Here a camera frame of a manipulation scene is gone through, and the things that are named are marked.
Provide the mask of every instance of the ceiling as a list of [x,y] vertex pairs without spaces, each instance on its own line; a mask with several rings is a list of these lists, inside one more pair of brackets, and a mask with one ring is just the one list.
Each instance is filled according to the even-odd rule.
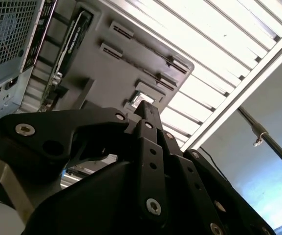
[[[177,93],[167,93],[161,112],[164,128],[176,137],[183,151],[198,149],[282,62],[282,0],[84,2],[108,7],[112,14],[127,20],[130,27],[139,28],[194,65]],[[59,0],[55,11],[70,19],[75,3]],[[61,41],[65,31],[65,26],[52,20],[48,34]],[[85,44],[90,37],[91,34],[86,35],[66,77],[65,84],[69,83],[67,86],[77,92],[64,102],[71,107],[81,93],[81,89],[75,89],[75,83],[96,75],[87,100],[100,107],[126,111],[125,101],[133,97],[135,80],[118,71],[116,79],[123,83],[114,83],[116,79],[104,72],[111,74],[109,68],[115,70],[118,64],[109,61],[108,69],[97,73],[95,62],[100,57],[95,52],[90,54],[92,50]],[[45,42],[41,55],[55,60],[57,51]],[[34,74],[49,70],[44,67],[38,62]]]

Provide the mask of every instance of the gray plastic panel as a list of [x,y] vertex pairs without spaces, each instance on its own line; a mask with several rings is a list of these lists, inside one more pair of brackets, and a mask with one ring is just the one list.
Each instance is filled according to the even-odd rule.
[[0,83],[18,76],[42,0],[0,0]]
[[[77,7],[79,6],[93,13],[94,18],[63,83],[79,84],[84,78],[91,78],[96,82],[87,95],[88,101],[100,107],[114,107],[127,113],[130,111],[124,106],[127,101],[133,99],[136,86],[139,81],[142,81],[163,94],[164,97],[158,103],[158,108],[162,111],[191,74],[194,68],[193,64],[98,0],[80,3]],[[111,31],[109,28],[113,21],[133,32],[133,39],[126,40]],[[134,38],[165,57],[173,56],[180,59],[189,66],[189,71],[186,74],[174,72],[167,66],[164,59]],[[117,48],[119,52],[122,51],[124,59],[116,60],[103,54],[100,50],[103,42],[112,48]],[[155,75],[161,72],[167,73],[177,81],[177,87],[174,91],[159,87],[152,77],[133,67],[127,61],[131,61]]]

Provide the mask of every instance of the metal pole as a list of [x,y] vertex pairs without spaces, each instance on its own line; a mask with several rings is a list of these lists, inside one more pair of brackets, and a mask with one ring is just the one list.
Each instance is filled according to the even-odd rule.
[[272,150],[281,158],[282,160],[282,148],[272,139],[267,132],[267,130],[243,108],[239,107],[238,112],[241,116],[250,124],[255,135],[260,139],[262,138],[266,143],[272,148]]

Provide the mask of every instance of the air vent slot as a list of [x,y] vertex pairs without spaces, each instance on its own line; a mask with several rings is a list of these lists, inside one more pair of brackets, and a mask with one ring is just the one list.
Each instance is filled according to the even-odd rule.
[[117,23],[116,21],[113,21],[110,25],[110,30],[116,33],[117,35],[124,37],[125,39],[132,39],[134,33],[125,27],[123,27],[121,24]]
[[175,59],[173,56],[170,56],[168,59],[169,59],[169,61],[167,62],[167,64],[168,64],[169,67],[173,67],[183,74],[186,74],[187,72],[190,71],[188,66],[183,64],[181,61]]
[[117,60],[120,60],[122,57],[122,51],[119,51],[117,49],[114,49],[113,47],[108,46],[105,43],[102,43],[100,47],[100,51],[102,51],[104,54],[106,54],[108,57],[115,58]]

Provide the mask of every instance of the cable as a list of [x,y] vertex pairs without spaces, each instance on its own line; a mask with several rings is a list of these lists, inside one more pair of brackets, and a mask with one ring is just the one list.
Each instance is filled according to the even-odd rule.
[[203,150],[204,153],[206,153],[206,154],[209,156],[209,158],[210,158],[210,160],[212,161],[212,163],[214,164],[215,168],[219,171],[219,173],[222,175],[222,177],[223,177],[227,182],[229,182],[228,179],[227,179],[227,177],[225,177],[225,175],[222,173],[222,171],[220,170],[220,168],[219,168],[219,167],[217,166],[217,164],[215,163],[213,157],[212,157],[203,147],[200,147],[200,149]]

